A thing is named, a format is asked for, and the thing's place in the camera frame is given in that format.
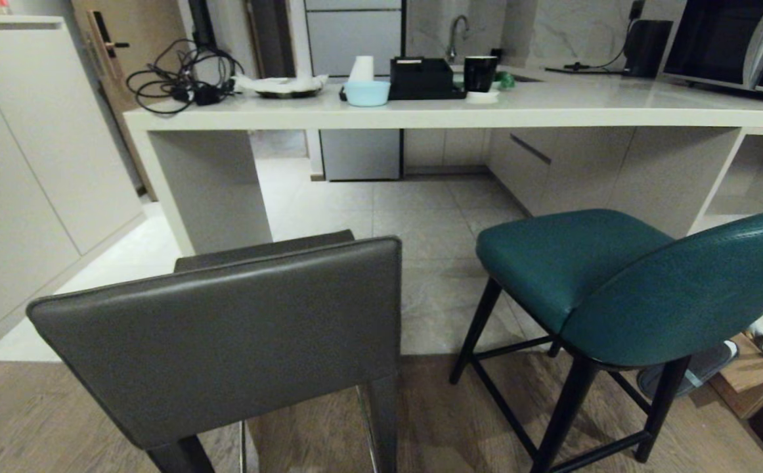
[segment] refrigerator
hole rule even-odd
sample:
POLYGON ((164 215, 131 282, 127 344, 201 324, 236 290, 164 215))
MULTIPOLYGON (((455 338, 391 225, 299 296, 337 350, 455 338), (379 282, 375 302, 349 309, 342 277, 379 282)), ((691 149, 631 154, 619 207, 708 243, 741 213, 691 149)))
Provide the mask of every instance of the refrigerator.
MULTIPOLYGON (((390 80, 390 60, 404 52, 403 0, 306 0, 315 75, 345 83, 356 56, 373 56, 376 79, 390 80)), ((323 129, 329 181, 399 179, 400 129, 323 129)))

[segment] cardboard box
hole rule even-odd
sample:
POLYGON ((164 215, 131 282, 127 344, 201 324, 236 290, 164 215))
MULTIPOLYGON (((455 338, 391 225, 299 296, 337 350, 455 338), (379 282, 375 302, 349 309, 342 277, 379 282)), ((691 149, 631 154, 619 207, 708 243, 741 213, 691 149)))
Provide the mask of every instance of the cardboard box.
POLYGON ((748 419, 763 407, 763 353, 745 335, 732 341, 741 353, 709 383, 738 417, 748 419))

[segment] faucet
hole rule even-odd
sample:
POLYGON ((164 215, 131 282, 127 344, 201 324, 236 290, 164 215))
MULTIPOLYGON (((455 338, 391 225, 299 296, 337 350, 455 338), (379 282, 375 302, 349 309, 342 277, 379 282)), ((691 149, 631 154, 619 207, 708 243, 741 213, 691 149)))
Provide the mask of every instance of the faucet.
POLYGON ((445 50, 445 58, 449 64, 454 64, 454 58, 457 57, 457 50, 454 48, 454 33, 457 32, 457 23, 463 20, 463 39, 466 39, 466 33, 469 33, 469 18, 466 15, 458 15, 451 22, 451 30, 448 31, 448 49, 445 50))

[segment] power outlet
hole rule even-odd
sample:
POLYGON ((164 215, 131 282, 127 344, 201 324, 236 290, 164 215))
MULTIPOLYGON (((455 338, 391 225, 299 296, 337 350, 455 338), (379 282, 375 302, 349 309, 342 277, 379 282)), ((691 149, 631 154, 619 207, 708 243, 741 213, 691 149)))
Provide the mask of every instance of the power outlet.
POLYGON ((630 7, 630 21, 642 17, 643 4, 645 0, 635 0, 633 6, 630 7))

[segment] tile floor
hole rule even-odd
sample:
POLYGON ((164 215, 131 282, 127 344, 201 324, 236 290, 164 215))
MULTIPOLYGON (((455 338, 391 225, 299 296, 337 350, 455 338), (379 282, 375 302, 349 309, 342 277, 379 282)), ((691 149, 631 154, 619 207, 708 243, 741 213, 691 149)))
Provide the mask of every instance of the tile floor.
MULTIPOLYGON (((253 137, 256 168, 275 240, 350 228, 358 238, 403 240, 404 354, 454 353, 466 335, 487 276, 475 257, 480 230, 523 218, 512 198, 487 176, 399 182, 309 181, 301 135, 253 137)), ((57 293, 170 273, 180 250, 159 203, 144 202, 147 221, 117 242, 57 293)), ((483 347, 543 332, 502 297, 481 337, 483 347)), ((23 320, 0 341, 0 360, 58 361, 23 320)))

